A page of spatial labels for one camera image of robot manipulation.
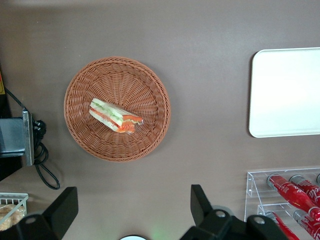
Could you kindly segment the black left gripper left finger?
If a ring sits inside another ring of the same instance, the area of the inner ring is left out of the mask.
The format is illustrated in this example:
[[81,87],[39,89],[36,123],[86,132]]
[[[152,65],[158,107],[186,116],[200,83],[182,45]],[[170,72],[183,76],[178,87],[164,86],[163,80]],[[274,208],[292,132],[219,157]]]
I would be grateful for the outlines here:
[[24,217],[0,233],[2,240],[61,240],[79,212],[78,189],[67,187],[41,214]]

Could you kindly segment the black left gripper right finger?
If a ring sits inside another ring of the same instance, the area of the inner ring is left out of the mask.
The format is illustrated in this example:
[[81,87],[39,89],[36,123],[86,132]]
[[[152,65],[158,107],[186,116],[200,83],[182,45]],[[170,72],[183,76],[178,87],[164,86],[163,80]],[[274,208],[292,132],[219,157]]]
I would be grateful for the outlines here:
[[199,184],[190,187],[190,210],[195,225],[182,240],[286,240],[287,236],[268,217],[251,215],[239,220],[226,210],[213,208]]

